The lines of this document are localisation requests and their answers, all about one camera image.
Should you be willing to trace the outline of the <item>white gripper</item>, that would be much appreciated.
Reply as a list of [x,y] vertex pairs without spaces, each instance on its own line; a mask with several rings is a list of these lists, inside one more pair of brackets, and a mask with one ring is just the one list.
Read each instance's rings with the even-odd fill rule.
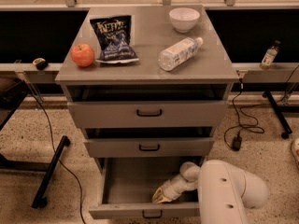
[[191,190],[192,183],[182,175],[176,175],[163,183],[163,188],[156,189],[152,196],[154,203],[170,203],[176,200],[184,191]]

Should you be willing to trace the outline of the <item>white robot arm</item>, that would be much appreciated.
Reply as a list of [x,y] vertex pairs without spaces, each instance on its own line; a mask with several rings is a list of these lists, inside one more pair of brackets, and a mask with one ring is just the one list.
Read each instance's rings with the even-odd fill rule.
[[170,203],[192,190],[197,190],[201,224],[249,224],[246,209],[262,208],[269,197],[268,187],[257,175],[210,160],[201,167],[184,162],[178,175],[156,189],[152,201]]

